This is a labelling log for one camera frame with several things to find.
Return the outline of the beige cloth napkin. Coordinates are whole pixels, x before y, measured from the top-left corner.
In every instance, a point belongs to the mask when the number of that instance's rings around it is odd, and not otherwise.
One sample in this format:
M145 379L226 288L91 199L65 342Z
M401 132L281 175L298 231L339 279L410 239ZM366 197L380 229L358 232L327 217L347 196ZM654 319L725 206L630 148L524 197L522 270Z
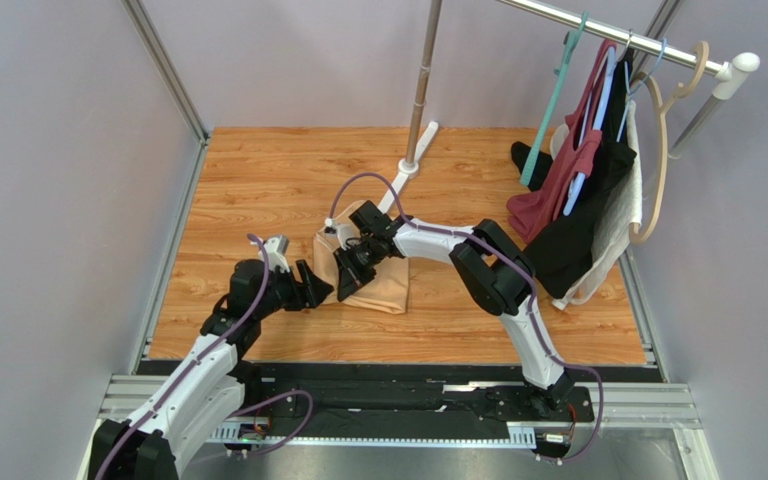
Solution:
M320 228L313 236L312 246L313 273L334 287L322 304L337 304L338 267L333 252L340 246L339 239ZM375 271L375 278L343 300L342 304L393 315L404 314L409 299L409 260L386 258L375 267Z

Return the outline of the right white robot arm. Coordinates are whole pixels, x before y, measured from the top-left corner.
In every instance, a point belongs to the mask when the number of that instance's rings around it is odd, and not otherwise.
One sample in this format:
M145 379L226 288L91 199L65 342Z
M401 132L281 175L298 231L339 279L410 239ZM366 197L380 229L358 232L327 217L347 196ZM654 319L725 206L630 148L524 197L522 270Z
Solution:
M534 269L495 221L453 227L413 217L391 218L371 202L363 203L349 219L359 234L333 253L339 300L370 284L386 259L421 258L450 265L475 304L500 320L525 383L550 408L567 402L574 382L541 318Z

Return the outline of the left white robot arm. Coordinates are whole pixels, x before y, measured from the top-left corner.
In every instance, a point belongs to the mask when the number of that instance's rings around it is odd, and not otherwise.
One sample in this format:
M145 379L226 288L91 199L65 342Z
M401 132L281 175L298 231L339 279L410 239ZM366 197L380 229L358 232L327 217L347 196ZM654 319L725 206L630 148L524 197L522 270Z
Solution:
M146 401L93 435L91 479L178 479L207 438L260 391L257 366L243 357L261 323L279 311L318 307L334 288L303 260L295 267L260 259L236 264L229 291L213 307L189 354Z

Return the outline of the maroon shirt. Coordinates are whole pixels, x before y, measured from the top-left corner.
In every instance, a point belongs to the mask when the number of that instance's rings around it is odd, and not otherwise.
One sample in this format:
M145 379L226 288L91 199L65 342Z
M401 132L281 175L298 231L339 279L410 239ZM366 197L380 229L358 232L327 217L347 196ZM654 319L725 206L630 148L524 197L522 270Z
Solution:
M615 44L618 50L618 44L611 40L605 40L600 45L577 109L565 117L568 134L541 188L515 195L506 203L509 211L508 221L526 243L531 242L544 227L563 215L562 209L566 203L569 183L576 173L583 171L586 179L592 173L594 156L602 141L602 129L587 133L585 140L578 147L574 147L574 141L578 139L579 127L585 119L587 97L590 93L598 92L598 87L592 87L591 84L598 78L601 58L612 44Z

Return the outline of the black garment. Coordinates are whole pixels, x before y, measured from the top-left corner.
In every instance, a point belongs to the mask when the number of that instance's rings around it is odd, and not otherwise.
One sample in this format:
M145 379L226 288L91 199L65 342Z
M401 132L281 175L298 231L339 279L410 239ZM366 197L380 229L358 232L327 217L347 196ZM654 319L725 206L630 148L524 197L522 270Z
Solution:
M572 213L559 216L531 242L525 242L524 254L533 262L537 279L555 299L563 297L592 267L591 249L598 216L607 206L612 190L632 169L633 150L624 139L616 139L621 111L621 103L610 99L593 170Z

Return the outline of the white towel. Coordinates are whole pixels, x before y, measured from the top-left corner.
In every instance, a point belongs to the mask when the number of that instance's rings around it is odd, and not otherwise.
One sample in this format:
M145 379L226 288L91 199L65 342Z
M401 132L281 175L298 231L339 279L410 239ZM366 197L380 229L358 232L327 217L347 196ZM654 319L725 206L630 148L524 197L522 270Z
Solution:
M607 206L598 216L591 249L592 267L573 283L563 297L552 301L552 305L558 310L564 310L568 305L582 305L597 292L612 267L629 246L630 228L641 225L643 181L641 161L638 157L636 109L636 102L632 101L625 125L627 145L634 152L632 169L612 190Z

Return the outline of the teal plastic hanger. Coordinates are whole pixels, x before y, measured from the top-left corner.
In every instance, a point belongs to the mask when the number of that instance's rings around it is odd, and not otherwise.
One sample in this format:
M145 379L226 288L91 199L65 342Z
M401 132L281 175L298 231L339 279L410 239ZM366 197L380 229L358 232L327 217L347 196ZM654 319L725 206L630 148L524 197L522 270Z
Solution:
M526 157L526 160L523 165L523 169L521 171L520 183L523 186L528 186L530 181L532 180L536 165L538 163L538 156L539 156L541 147L544 143L546 133L550 126L550 121L555 112L557 102L560 98L560 95L567 77L572 55L579 43L579 39L581 35L584 32L585 25L588 19L589 19L589 12L588 11L583 12L580 16L580 23L577 29L570 30L565 36L565 40L563 42L564 50L561 57L561 61L558 67L554 69L554 73L557 77L557 80L556 80L552 95L547 103L542 121L539 125L537 133L533 140L533 145L530 148L530 152Z

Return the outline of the light blue hanger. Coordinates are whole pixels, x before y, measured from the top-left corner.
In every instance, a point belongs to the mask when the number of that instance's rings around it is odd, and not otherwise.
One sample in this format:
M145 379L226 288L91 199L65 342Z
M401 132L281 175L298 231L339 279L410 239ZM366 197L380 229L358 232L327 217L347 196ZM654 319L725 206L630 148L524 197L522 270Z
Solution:
M583 143L587 133L602 129L606 114L608 112L611 87L614 80L614 72L617 67L616 56L617 46L612 44L601 58L600 69L598 70L598 78L591 84L592 87L598 87L598 92L590 93L587 97L584 115L585 119L579 127L578 139L574 141L574 147L578 147ZM641 88L640 85L635 87L632 86L630 69L628 67L623 69L623 73L626 96L625 107L621 117L621 128L625 127L629 105L637 94L638 90ZM569 216L572 213L582 191L585 180L586 174L583 171L578 171L569 183L566 203L562 209L562 214L564 216Z

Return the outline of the beige wooden hanger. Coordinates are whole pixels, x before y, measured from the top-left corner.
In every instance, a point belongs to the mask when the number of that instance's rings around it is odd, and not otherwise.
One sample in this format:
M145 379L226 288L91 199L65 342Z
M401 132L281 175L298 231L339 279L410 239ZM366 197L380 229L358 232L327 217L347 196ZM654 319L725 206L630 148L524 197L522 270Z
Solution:
M658 127L657 133L659 139L658 169L656 175L653 177L652 186L650 187L650 190L654 194L653 205L649 221L646 225L633 225L630 227L629 238L633 244L645 243L652 235L658 223L665 193L669 157L667 113L671 110L677 100L691 95L697 89L697 86L704 75L706 62L710 57L710 45L707 41L700 41L694 45L692 51L695 53L696 57L693 65L693 77L687 83L679 82L667 100L663 99L661 89L657 81L651 75L639 72L632 77L633 86L644 85L650 94Z

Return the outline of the metal clothes rack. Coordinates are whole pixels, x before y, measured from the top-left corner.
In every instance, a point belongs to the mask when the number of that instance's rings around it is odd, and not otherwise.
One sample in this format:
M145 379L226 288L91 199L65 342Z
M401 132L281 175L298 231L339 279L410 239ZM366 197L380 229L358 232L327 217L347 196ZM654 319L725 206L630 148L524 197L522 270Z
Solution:
M539 1L509 1L509 6L537 15L541 18L570 27L576 30L580 23L582 13L572 13L559 7ZM426 92L430 78L431 64L436 42L437 30L441 15L442 3L432 1L425 28L425 39L420 62L419 75L414 95L414 106L409 128L408 145L405 157L399 161L398 173L387 188L387 192L378 204L378 208L384 212L389 211L399 199L408 182L419 173L419 164L428 147L433 142L439 125L432 121L426 127L422 126L422 116L426 104ZM623 30L604 22L588 19L584 33L588 33L603 39L623 41L643 54L651 55L656 60L682 65L693 70L695 53L689 53L667 45L662 41L648 37L648 35L636 34L631 30ZM690 121L687 127L679 135L674 144L669 148L670 159L682 157L687 144L696 136L698 131L706 124L719 107L730 100L751 74L755 73L761 64L760 57L752 52L743 52L735 56L729 62L721 64L711 61L706 62L704 74L712 76L718 81L710 97L700 108L698 113Z

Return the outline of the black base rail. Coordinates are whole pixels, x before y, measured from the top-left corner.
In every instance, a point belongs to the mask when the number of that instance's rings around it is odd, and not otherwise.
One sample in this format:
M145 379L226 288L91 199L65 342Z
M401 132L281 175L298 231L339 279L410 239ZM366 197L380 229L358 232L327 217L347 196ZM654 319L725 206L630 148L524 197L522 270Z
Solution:
M590 426L592 374L574 370L560 394L529 386L513 365L241 362L232 373L267 433L306 438L501 440L510 422Z

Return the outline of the aluminium frame post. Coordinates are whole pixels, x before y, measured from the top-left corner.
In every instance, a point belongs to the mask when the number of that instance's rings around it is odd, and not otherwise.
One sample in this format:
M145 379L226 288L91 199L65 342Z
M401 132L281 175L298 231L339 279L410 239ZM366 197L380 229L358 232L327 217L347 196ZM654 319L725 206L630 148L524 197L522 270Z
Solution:
M206 145L210 139L209 130L197 112L146 6L140 0L122 0L121 4L130 17L193 137L200 145Z

